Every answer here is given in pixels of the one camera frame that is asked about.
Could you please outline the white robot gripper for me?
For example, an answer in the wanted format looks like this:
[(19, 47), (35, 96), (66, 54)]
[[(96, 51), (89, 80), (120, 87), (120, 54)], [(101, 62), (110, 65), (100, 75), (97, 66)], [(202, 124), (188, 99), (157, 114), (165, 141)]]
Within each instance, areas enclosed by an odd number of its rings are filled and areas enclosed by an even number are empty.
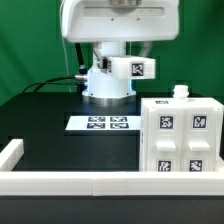
[(147, 58), (151, 41), (173, 40), (179, 33), (179, 0), (65, 0), (62, 36), (71, 43), (95, 42), (99, 69), (107, 68), (101, 42), (143, 42)]

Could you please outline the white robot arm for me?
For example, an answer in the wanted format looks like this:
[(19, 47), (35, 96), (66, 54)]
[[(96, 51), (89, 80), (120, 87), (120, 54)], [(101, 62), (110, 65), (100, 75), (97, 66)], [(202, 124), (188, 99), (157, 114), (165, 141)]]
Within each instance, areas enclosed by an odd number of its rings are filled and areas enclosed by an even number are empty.
[(61, 34), (70, 43), (91, 43), (93, 64), (85, 75), (85, 99), (101, 104), (136, 95), (133, 80), (153, 79), (154, 41), (179, 33), (180, 0), (63, 0)]

